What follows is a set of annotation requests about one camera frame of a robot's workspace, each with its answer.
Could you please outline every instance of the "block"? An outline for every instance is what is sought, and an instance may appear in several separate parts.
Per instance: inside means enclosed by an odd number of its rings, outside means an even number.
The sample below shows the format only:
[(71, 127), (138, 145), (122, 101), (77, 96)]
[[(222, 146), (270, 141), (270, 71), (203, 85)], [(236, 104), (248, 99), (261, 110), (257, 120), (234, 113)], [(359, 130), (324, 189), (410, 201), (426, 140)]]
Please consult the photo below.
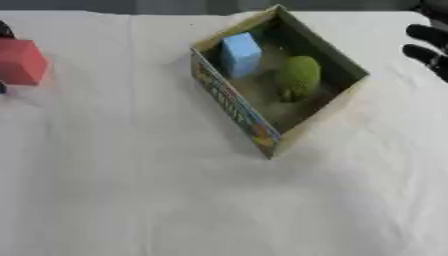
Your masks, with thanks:
[(260, 62), (261, 49), (250, 33), (223, 39), (222, 65), (231, 78), (241, 78), (253, 73)]
[(0, 39), (0, 80), (38, 85), (48, 62), (32, 40)]

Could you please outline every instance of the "black object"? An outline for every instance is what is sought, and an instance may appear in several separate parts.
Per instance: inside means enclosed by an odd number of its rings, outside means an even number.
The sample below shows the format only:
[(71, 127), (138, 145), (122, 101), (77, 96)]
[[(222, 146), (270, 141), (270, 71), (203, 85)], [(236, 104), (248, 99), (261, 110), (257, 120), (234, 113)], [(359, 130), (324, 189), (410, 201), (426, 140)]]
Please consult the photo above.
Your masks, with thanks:
[(440, 29), (431, 28), (423, 25), (409, 25), (406, 33), (415, 39), (426, 41), (443, 53), (448, 53), (448, 33)]
[(420, 0), (419, 4), (410, 9), (423, 14), (431, 20), (438, 20), (448, 24), (448, 14), (438, 10), (436, 6), (429, 4), (426, 0)]
[(448, 58), (425, 47), (407, 44), (403, 53), (409, 58), (416, 59), (425, 64), (436, 75), (448, 83)]
[(8, 88), (6, 87), (6, 84), (0, 81), (0, 94), (6, 94), (7, 92)]
[(0, 38), (16, 38), (12, 29), (2, 20), (0, 20)]

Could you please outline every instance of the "box wall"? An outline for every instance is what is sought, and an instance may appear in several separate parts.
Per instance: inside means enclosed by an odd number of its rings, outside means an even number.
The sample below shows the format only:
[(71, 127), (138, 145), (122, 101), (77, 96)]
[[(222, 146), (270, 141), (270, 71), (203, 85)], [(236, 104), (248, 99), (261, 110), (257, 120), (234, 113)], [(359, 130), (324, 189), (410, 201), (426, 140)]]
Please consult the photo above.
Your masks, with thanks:
[(193, 77), (213, 96), (227, 115), (266, 157), (272, 157), (280, 140), (278, 132), (235, 93), (231, 85), (195, 49), (192, 49), (191, 68)]

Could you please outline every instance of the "open box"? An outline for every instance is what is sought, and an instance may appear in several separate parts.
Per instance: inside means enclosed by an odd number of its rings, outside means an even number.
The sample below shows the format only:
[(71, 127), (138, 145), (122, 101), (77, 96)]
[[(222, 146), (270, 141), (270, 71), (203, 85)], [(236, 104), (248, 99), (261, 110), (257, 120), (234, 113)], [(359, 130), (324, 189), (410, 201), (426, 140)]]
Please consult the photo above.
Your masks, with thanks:
[[(222, 39), (243, 32), (252, 35), (262, 49), (262, 57), (253, 74), (232, 79), (221, 65)], [(316, 59), (322, 68), (321, 83), (312, 96), (284, 103), (279, 100), (274, 74), (291, 56)], [(281, 5), (194, 44), (191, 67), (193, 77), (268, 158), (291, 146), (301, 127), (368, 75)]]

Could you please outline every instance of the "table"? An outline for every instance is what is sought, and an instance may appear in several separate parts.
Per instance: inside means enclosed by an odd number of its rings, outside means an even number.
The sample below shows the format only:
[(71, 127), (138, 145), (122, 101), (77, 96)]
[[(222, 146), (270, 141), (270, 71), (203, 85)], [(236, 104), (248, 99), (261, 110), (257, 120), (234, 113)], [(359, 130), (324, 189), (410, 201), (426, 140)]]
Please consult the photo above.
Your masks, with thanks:
[(0, 252), (447, 255), (448, 86), (407, 12), (295, 15), (371, 72), (267, 161), (195, 84), (189, 45), (250, 15), (0, 12), (52, 67), (0, 99)]

